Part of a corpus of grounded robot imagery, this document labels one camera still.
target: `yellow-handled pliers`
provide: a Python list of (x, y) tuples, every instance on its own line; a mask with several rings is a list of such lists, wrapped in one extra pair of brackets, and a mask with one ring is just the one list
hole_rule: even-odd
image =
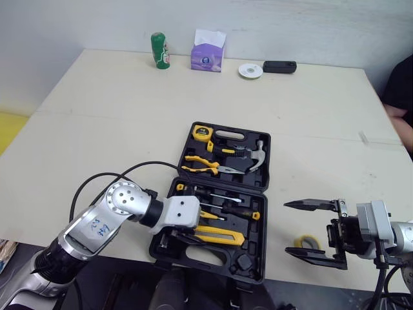
[(236, 170), (231, 167), (226, 167), (226, 166), (221, 166), (218, 162), (211, 163), (210, 161), (199, 157), (199, 156), (185, 156), (186, 161), (198, 161), (200, 163), (203, 163), (204, 165), (208, 166), (208, 168), (200, 168), (200, 169), (194, 169), (194, 168), (189, 168), (187, 166), (182, 166), (181, 168), (190, 172), (212, 172), (214, 176), (216, 176), (219, 172), (222, 173), (236, 173), (236, 174), (245, 174), (243, 171)]

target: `yellow utility knife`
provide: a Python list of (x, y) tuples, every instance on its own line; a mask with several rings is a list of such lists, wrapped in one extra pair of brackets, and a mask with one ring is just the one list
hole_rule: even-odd
[(240, 232), (202, 225), (195, 228), (195, 236), (205, 242), (227, 245), (241, 246), (245, 241), (244, 235)]
[(199, 169), (195, 169), (195, 168), (190, 168), (187, 166), (182, 166), (181, 168), (184, 170), (187, 170), (189, 172), (194, 172), (194, 173), (198, 173), (198, 172), (211, 172), (214, 176), (216, 176), (219, 172), (222, 173), (231, 173), (231, 174), (245, 174), (245, 172), (240, 171), (240, 170), (236, 170), (234, 168), (231, 167), (226, 167), (226, 166), (221, 166), (218, 162), (210, 162), (202, 157), (199, 156), (185, 156), (185, 160), (186, 161), (198, 161), (200, 163), (203, 163), (204, 165), (206, 165), (208, 168), (199, 168)]

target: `white table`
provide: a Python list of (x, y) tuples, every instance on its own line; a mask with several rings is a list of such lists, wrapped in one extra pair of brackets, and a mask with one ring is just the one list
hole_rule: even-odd
[[(245, 62), (226, 59), (218, 74), (172, 56), (168, 70), (157, 70), (150, 54), (85, 50), (0, 158), (0, 238), (48, 245), (83, 180), (146, 160), (177, 163), (191, 123), (206, 121), (272, 136), (266, 277), (373, 290), (370, 261), (349, 254), (339, 271), (284, 252), (302, 234), (334, 252), (325, 226), (335, 213), (284, 207), (290, 200), (346, 198), (354, 214), (356, 202), (383, 199), (393, 220), (413, 218), (413, 165), (365, 73), (299, 65), (292, 75), (248, 81), (237, 75)], [(364, 144), (360, 131), (375, 142)], [(152, 166), (130, 176), (162, 196), (175, 175)], [(109, 180), (91, 183), (76, 212)], [(102, 254), (152, 262), (150, 239), (128, 222)], [(391, 287), (407, 291), (398, 276)]]

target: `black remote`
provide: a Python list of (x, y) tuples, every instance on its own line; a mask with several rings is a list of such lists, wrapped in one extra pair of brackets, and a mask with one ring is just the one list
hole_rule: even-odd
[(264, 61), (263, 71), (268, 73), (293, 73), (297, 70), (295, 61)]

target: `black toolbox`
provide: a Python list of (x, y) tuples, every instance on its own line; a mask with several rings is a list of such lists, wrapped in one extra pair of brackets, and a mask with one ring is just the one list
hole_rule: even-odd
[[(204, 127), (212, 129), (210, 138), (205, 141), (194, 139), (193, 132), (200, 134)], [(213, 151), (207, 150), (209, 144), (207, 140), (214, 143)], [(265, 159), (260, 167), (254, 172), (248, 172), (257, 160), (247, 157), (235, 157), (235, 154), (223, 154), (221, 148), (237, 150), (236, 156), (249, 154), (249, 150), (258, 149), (258, 141), (262, 141), (262, 149), (265, 151)], [(200, 218), (199, 225), (219, 227), (243, 234), (245, 241), (241, 246), (225, 245), (220, 243), (199, 242), (197, 238), (176, 238), (171, 234), (171, 228), (164, 228), (160, 233), (152, 238), (149, 253), (157, 260), (159, 265), (179, 264), (191, 268), (209, 271), (233, 278), (236, 282), (248, 284), (260, 284), (265, 278), (265, 249), (267, 240), (267, 197), (263, 192), (268, 188), (269, 183), (269, 163), (270, 163), (270, 142), (271, 137), (264, 132), (256, 132), (245, 129), (236, 129), (221, 125), (195, 122), (192, 124), (188, 138), (186, 139), (183, 153), (179, 160), (179, 166), (187, 166), (193, 169), (205, 168), (203, 163), (198, 161), (187, 161), (185, 156), (200, 156), (210, 162), (218, 162), (222, 166), (232, 167), (245, 174), (218, 173), (211, 172), (187, 172), (190, 176), (188, 180), (185, 173), (180, 172), (171, 184), (168, 197), (173, 195), (196, 195), (201, 203), (217, 206), (242, 207), (260, 213), (259, 220), (248, 220), (236, 215), (221, 212), (220, 209), (202, 205), (206, 212), (215, 214), (225, 220), (211, 220)], [(195, 188), (202, 189), (208, 194), (198, 195)], [(211, 196), (240, 198), (242, 202)], [(188, 247), (201, 247), (210, 251), (221, 260), (222, 265), (216, 265), (200, 260), (195, 260), (187, 256)]]

